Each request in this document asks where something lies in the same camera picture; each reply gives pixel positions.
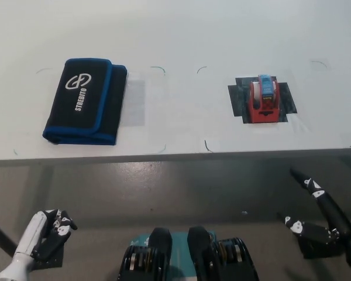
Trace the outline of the white and black left hand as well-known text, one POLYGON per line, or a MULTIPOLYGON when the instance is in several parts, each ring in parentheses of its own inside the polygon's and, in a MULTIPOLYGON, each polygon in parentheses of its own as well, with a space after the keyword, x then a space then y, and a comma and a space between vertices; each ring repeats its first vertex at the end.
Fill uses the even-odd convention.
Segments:
POLYGON ((71 232, 77 229, 77 225, 66 211, 39 211, 27 225, 12 260, 48 262, 63 248, 71 232))

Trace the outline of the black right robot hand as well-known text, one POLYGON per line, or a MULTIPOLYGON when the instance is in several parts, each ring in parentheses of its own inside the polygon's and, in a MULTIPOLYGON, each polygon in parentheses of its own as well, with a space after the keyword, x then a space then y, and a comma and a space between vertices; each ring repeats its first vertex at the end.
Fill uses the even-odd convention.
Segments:
POLYGON ((279 215, 297 238, 305 259, 330 258, 346 254, 351 266, 351 222, 329 193, 311 176, 291 169, 290 174, 317 203, 328 227, 305 222, 289 215, 279 215))

